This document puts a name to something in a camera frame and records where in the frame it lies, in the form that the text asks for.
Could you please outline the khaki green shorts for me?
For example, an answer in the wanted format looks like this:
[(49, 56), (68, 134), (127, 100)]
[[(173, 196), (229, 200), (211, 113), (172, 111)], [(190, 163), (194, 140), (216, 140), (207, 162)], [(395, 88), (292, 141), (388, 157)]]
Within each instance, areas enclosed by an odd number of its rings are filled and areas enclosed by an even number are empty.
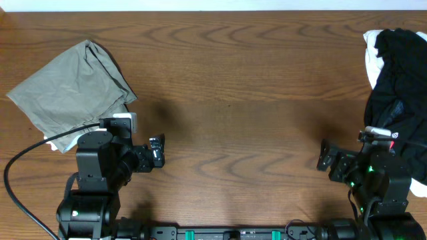
[(85, 40), (7, 94), (44, 137), (84, 134), (137, 99), (108, 52)]

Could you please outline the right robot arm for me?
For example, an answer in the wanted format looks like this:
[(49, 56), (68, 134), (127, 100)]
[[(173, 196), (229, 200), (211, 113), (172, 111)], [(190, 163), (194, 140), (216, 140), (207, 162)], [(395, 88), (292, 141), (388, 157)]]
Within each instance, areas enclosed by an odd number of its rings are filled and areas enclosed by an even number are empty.
[(365, 142), (360, 151), (321, 143), (317, 169), (350, 190), (353, 219), (335, 219), (316, 229), (316, 239), (425, 239), (407, 212), (412, 178), (385, 139)]

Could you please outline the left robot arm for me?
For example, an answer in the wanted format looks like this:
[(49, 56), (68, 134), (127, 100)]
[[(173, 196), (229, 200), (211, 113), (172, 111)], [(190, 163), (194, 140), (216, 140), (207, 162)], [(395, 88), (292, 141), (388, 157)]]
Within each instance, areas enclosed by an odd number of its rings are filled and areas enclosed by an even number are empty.
[(149, 173), (165, 165), (165, 136), (150, 138), (149, 145), (133, 145), (130, 135), (93, 131), (77, 140), (78, 172), (67, 182), (64, 198), (57, 208), (60, 239), (141, 239), (138, 225), (120, 226), (119, 190), (133, 173)]

